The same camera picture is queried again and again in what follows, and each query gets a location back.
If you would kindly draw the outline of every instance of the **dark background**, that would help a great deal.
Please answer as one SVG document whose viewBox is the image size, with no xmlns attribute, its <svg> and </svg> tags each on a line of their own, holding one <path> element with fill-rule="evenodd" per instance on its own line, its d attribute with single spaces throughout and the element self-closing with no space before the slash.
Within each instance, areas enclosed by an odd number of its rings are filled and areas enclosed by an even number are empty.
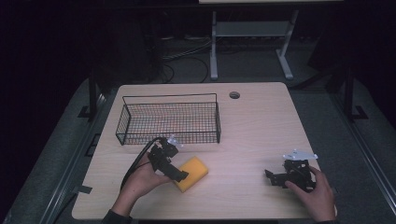
<svg viewBox="0 0 396 224">
<path fill-rule="evenodd" d="M 156 38 L 141 34 L 209 35 L 206 22 L 211 13 L 171 10 L 167 17 L 153 11 L 137 15 L 103 9 L 96 1 L 83 6 L 73 1 L 0 4 L 3 220 L 70 98 L 93 68 L 100 71 L 97 82 L 103 91 L 122 83 L 150 82 L 161 66 L 161 48 Z M 331 13 L 306 8 L 293 38 L 315 38 L 324 32 L 310 65 L 323 70 L 348 58 L 355 77 L 396 127 L 394 11 L 390 1 L 346 1 Z M 131 39 L 142 44 L 132 44 Z"/>
</svg>

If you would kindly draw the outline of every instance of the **wire basket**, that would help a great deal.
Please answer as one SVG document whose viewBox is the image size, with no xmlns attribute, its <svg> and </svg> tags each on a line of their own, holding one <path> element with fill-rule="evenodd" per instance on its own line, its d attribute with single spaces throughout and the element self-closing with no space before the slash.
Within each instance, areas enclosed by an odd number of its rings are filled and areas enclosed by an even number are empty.
<svg viewBox="0 0 396 224">
<path fill-rule="evenodd" d="M 149 99 L 154 104 L 131 104 Z M 123 96 L 116 136 L 122 145 L 145 145 L 172 134 L 180 144 L 219 143 L 219 105 L 215 93 Z"/>
</svg>

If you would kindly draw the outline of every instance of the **yellow sponge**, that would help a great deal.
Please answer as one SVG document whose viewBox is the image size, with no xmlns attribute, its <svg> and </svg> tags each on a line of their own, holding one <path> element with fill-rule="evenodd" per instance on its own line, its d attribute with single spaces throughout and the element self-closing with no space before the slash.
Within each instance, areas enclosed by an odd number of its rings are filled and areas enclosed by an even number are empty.
<svg viewBox="0 0 396 224">
<path fill-rule="evenodd" d="M 180 182 L 175 181 L 175 184 L 181 192 L 185 192 L 208 173 L 207 167 L 197 157 L 192 157 L 178 169 L 189 173 L 184 180 L 181 180 Z"/>
</svg>

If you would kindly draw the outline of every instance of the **wire mesh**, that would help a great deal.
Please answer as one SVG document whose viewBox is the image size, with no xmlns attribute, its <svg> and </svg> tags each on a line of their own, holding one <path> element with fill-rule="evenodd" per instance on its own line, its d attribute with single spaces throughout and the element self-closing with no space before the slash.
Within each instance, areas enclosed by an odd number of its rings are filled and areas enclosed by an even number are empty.
<svg viewBox="0 0 396 224">
<path fill-rule="evenodd" d="M 181 144 L 201 144 L 219 143 L 220 132 L 217 100 L 201 103 L 125 103 L 116 136 L 122 145 L 144 145 L 155 137 L 169 137 L 171 134 Z"/>
</svg>

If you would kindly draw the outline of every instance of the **black device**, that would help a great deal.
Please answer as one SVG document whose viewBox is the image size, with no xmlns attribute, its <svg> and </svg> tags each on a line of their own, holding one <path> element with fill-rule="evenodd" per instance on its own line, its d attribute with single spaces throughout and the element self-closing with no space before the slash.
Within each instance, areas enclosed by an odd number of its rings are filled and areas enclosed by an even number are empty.
<svg viewBox="0 0 396 224">
<path fill-rule="evenodd" d="M 170 144 L 165 137 L 157 137 L 149 141 L 139 153 L 136 160 L 134 160 L 134 163 L 131 165 L 128 172 L 125 174 L 125 177 L 122 179 L 121 189 L 128 177 L 138 168 L 137 164 L 140 162 L 143 155 L 154 143 L 155 145 L 148 153 L 148 159 L 154 171 L 160 170 L 164 175 L 168 176 L 172 180 L 176 180 L 177 182 L 180 182 L 189 175 L 189 173 L 185 171 L 179 171 L 174 165 L 171 164 L 170 158 L 173 158 L 178 153 L 177 148 Z"/>
<path fill-rule="evenodd" d="M 310 192 L 315 188 L 316 183 L 312 181 L 308 160 L 285 160 L 283 166 L 286 170 L 285 174 L 274 175 L 272 172 L 265 170 L 265 175 L 270 178 L 273 186 L 280 186 L 286 189 L 285 182 L 289 180 L 306 192 Z"/>
</svg>

